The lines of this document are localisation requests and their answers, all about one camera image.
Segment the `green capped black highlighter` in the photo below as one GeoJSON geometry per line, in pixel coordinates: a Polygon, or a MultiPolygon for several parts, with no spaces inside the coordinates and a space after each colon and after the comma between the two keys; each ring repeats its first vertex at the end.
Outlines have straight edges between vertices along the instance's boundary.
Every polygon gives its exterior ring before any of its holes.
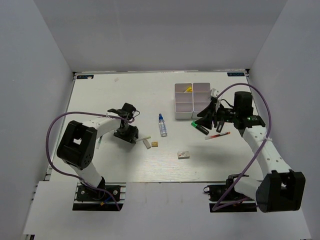
{"type": "Polygon", "coordinates": [[[200,131],[201,133],[205,134],[206,136],[209,134],[209,131],[206,128],[199,124],[196,124],[194,121],[191,122],[191,126],[200,131]]]}

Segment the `pink capped black highlighter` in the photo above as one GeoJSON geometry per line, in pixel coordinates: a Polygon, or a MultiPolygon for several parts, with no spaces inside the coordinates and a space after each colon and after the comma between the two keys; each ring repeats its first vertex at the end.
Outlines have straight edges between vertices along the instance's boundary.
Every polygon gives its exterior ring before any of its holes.
{"type": "Polygon", "coordinates": [[[224,122],[223,121],[219,121],[218,122],[218,125],[217,125],[217,127],[216,127],[216,132],[217,133],[221,133],[222,132],[222,129],[223,129],[223,127],[224,127],[224,122]]]}

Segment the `pale yellow capped marker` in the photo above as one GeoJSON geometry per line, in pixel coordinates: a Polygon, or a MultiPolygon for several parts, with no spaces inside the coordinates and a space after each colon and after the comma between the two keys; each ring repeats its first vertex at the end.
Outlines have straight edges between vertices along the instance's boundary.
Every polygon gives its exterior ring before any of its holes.
{"type": "Polygon", "coordinates": [[[140,142],[140,141],[143,141],[143,140],[148,140],[148,139],[150,139],[150,138],[151,138],[151,136],[145,136],[145,137],[138,138],[138,139],[136,139],[135,141],[136,141],[136,143],[137,143],[137,142],[140,142]]]}

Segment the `red clear pen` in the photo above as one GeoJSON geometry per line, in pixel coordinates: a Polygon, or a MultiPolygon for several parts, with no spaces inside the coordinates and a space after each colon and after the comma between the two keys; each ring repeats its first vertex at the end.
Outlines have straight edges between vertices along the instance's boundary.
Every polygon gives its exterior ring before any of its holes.
{"type": "Polygon", "coordinates": [[[215,139],[215,138],[219,138],[219,137],[223,137],[223,136],[227,136],[230,135],[231,132],[224,132],[224,133],[219,133],[219,134],[215,134],[215,135],[211,135],[211,136],[206,136],[204,137],[205,140],[210,140],[210,139],[215,139]]]}

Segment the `yellow capped white marker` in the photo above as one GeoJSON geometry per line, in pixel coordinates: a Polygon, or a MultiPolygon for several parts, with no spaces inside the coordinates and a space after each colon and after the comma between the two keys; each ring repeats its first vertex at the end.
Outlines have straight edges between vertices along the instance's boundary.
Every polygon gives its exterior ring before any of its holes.
{"type": "Polygon", "coordinates": [[[193,92],[193,88],[191,86],[184,91],[184,93],[192,93],[192,92],[193,92]]]}

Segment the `blue capped spray bottle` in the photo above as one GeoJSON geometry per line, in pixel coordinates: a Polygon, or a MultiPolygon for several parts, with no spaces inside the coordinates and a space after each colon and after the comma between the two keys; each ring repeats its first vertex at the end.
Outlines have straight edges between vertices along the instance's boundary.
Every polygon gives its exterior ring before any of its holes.
{"type": "Polygon", "coordinates": [[[168,131],[165,124],[165,120],[161,113],[158,115],[158,125],[161,137],[166,137],[168,135],[168,131]]]}

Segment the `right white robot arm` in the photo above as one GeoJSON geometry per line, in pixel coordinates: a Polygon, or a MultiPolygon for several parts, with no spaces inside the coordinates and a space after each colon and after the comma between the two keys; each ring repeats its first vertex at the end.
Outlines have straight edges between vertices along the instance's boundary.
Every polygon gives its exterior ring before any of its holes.
{"type": "Polygon", "coordinates": [[[265,122],[254,114],[252,94],[237,91],[233,104],[224,107],[218,93],[216,89],[211,90],[209,105],[197,115],[199,119],[195,124],[211,130],[219,129],[223,123],[232,123],[251,148],[263,179],[253,179],[245,171],[229,175],[223,190],[212,191],[215,204],[211,210],[246,200],[255,201],[263,213],[299,210],[306,178],[302,172],[292,170],[277,151],[265,122]]]}

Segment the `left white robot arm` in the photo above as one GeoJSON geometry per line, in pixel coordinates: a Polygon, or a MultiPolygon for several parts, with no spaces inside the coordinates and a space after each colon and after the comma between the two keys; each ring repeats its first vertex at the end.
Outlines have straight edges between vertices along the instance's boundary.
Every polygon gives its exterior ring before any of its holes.
{"type": "Polygon", "coordinates": [[[89,186],[88,193],[96,200],[106,193],[105,180],[92,163],[96,141],[113,132],[114,137],[135,144],[139,130],[131,123],[136,112],[132,104],[124,103],[121,109],[111,108],[106,114],[94,114],[96,118],[89,121],[72,120],[65,129],[56,155],[71,166],[80,181],[89,186]]]}

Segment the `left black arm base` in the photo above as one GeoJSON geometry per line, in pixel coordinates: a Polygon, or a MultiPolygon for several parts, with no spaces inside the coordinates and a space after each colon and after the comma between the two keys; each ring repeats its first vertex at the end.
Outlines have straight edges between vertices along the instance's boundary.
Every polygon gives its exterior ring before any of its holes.
{"type": "Polygon", "coordinates": [[[82,183],[78,183],[74,195],[73,211],[89,212],[118,212],[125,202],[126,183],[106,183],[105,190],[116,200],[105,192],[98,192],[82,183]]]}

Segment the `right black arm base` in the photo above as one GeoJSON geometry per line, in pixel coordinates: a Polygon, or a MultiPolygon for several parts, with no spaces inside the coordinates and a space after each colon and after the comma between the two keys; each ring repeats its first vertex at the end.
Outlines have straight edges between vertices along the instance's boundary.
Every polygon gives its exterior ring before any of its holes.
{"type": "MultiPolygon", "coordinates": [[[[254,213],[257,212],[256,202],[251,198],[246,199],[242,202],[237,202],[225,206],[220,209],[213,210],[214,205],[218,202],[220,197],[225,193],[227,190],[227,186],[225,183],[218,182],[213,183],[205,186],[203,188],[203,193],[207,194],[209,197],[209,210],[211,213],[254,213]]],[[[229,204],[231,202],[239,201],[245,199],[241,193],[235,192],[232,190],[221,203],[219,203],[219,207],[224,204],[229,204]]]]}

